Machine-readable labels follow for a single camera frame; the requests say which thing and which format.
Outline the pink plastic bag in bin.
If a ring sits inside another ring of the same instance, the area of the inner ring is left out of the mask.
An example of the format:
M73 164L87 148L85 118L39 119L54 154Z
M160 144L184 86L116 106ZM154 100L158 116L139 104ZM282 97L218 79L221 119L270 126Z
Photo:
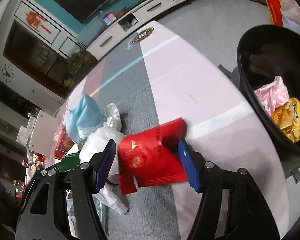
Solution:
M269 116L289 100L288 88L281 76L275 76L273 82L254 90L254 93Z

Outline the yellow snack bag in bin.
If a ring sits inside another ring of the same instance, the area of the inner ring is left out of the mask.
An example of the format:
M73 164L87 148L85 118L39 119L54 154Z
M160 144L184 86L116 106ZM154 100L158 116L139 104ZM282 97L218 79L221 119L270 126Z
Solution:
M271 117L288 139L293 143L300 141L300 100L290 98L277 107Z

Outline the light blue fabric bag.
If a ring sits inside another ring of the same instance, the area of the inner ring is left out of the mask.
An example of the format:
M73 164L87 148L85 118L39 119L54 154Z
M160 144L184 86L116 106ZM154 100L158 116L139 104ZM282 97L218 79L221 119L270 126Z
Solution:
M98 104L88 94L82 94L77 107L70 110L65 128L70 139L80 144L102 125L103 115Z

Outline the dark green wrapper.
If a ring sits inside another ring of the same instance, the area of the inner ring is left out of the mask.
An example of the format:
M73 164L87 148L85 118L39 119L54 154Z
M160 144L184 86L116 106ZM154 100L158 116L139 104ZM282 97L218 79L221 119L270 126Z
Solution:
M79 154L80 151L66 154L60 162L46 168L45 172L48 173L50 170L55 170L56 172L62 173L75 169L80 164Z

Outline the white TV cabinet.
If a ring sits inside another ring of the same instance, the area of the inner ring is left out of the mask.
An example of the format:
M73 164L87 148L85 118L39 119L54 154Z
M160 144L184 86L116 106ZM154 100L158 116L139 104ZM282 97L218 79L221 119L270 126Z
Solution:
M115 20L88 47L87 51L101 60L127 36L163 12L188 0L145 0Z

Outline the crumpled clear plastic wrap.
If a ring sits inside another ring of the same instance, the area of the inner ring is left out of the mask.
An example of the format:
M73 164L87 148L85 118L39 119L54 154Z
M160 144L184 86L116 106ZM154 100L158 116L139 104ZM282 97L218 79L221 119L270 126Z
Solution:
M122 128L121 115L115 103L106 105L104 109L104 127L111 127L116 131L120 132Z

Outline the potted green plant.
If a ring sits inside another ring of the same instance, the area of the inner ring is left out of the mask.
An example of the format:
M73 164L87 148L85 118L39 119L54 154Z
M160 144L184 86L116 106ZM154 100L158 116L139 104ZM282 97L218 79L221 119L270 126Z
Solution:
M99 61L87 50L75 51L68 59L68 73L62 83L67 89L73 89L80 83Z

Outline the white plastic bag of clutter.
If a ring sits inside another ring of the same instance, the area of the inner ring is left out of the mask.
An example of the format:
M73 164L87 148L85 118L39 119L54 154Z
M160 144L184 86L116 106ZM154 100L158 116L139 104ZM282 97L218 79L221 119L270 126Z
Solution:
M283 26L300 35L300 7L295 0L281 1Z

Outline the red paper shopping bag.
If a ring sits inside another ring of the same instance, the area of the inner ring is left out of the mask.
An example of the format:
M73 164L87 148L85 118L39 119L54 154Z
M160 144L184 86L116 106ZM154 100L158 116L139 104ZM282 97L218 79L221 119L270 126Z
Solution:
M282 0L266 0L266 4L270 14L270 21L272 25L276 25L279 27L283 26L281 2Z

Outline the white storage box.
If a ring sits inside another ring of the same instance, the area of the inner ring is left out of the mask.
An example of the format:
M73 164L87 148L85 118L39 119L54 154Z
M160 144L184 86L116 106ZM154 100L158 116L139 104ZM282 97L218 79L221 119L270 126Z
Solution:
M31 130L29 150L49 158L55 142L54 135L59 126L60 121L57 118L39 111Z

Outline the red cigarette carton box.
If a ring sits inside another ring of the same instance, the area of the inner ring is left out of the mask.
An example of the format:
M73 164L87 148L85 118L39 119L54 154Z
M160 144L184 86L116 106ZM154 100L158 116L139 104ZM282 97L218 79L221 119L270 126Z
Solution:
M55 133L54 141L57 142L54 150L54 157L57 160L61 160L75 144L67 134L64 127Z

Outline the patterned pink grey rug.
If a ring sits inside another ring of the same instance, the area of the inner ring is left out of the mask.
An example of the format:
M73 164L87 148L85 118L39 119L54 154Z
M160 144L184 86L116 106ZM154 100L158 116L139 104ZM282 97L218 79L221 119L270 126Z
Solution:
M280 236L289 226L285 175L275 147L237 87L203 54L158 22L129 37L73 90L57 113L65 122L82 94L100 108L114 103L125 135L182 118L187 143L220 168L246 168L273 214ZM129 211L109 210L109 239L186 239L201 196L188 183L144 187L123 196Z

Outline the red snack wrapper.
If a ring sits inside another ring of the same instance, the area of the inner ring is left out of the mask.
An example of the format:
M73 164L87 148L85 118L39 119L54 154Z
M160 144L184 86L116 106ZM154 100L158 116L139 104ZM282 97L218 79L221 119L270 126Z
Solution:
M187 181L178 155L184 120L175 119L125 137L117 147L122 195L138 188Z

